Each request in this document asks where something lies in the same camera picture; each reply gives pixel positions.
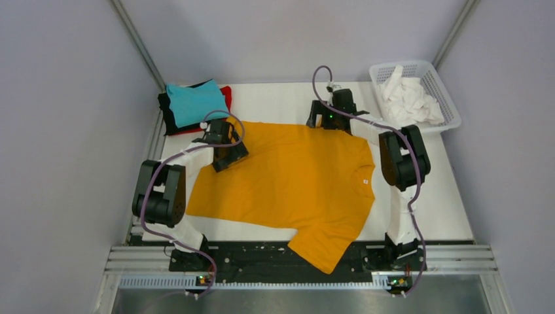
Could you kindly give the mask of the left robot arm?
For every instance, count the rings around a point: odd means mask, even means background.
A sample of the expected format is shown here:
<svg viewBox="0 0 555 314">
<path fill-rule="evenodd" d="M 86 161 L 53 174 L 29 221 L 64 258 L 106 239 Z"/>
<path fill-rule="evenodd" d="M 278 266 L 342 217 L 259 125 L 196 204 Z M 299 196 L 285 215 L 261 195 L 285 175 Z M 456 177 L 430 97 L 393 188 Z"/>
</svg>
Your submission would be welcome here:
<svg viewBox="0 0 555 314">
<path fill-rule="evenodd" d="M 216 172 L 248 156 L 243 142 L 246 129 L 224 120 L 204 122 L 204 134 L 164 160 L 145 160 L 140 167 L 132 213 L 144 231 L 168 240 L 185 254 L 194 270 L 216 272 L 216 263 L 203 247 L 206 237 L 186 218 L 187 179 L 204 167 Z"/>
</svg>

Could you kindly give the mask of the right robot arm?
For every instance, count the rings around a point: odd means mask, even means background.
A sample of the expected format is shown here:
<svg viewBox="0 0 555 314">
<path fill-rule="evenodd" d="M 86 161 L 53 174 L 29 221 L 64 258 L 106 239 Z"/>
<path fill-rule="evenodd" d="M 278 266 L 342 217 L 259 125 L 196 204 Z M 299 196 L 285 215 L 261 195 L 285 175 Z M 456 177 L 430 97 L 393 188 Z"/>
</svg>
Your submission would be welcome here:
<svg viewBox="0 0 555 314">
<path fill-rule="evenodd" d="M 366 265 L 375 270 L 418 270 L 425 264 L 422 232 L 416 220 L 414 203 L 431 171 L 420 129 L 409 125 L 400 129 L 379 120 L 367 111 L 357 110 L 349 89 L 327 89 L 330 99 L 312 101 L 307 126 L 342 130 L 377 145 L 381 173 L 391 187 L 390 221 L 384 248 L 369 256 Z"/>
</svg>

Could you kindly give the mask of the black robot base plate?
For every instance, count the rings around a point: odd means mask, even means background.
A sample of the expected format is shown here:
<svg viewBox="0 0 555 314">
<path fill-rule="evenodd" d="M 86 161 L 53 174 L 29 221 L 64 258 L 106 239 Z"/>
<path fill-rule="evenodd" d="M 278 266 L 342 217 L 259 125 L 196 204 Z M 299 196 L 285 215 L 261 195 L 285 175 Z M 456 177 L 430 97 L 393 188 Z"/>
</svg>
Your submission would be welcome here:
<svg viewBox="0 0 555 314">
<path fill-rule="evenodd" d="M 408 277 L 427 269 L 426 261 L 409 272 L 368 267 L 368 257 L 380 253 L 384 241 L 352 242 L 330 274 L 300 257 L 284 241 L 208 241 L 203 247 L 216 263 L 215 273 L 201 270 L 177 249 L 168 255 L 169 270 L 215 274 L 217 283 L 362 283 L 376 278 L 379 271 Z"/>
</svg>

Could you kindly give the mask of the orange t shirt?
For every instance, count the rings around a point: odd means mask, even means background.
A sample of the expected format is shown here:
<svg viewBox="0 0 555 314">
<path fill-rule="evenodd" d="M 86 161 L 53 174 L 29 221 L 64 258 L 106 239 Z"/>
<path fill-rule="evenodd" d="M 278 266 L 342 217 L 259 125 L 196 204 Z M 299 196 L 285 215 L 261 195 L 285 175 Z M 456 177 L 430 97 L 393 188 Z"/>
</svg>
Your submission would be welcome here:
<svg viewBox="0 0 555 314">
<path fill-rule="evenodd" d="M 187 214 L 294 229 L 289 248 L 332 273 L 375 200 L 368 141 L 295 124 L 244 126 L 248 156 L 221 172 L 202 168 Z"/>
</svg>

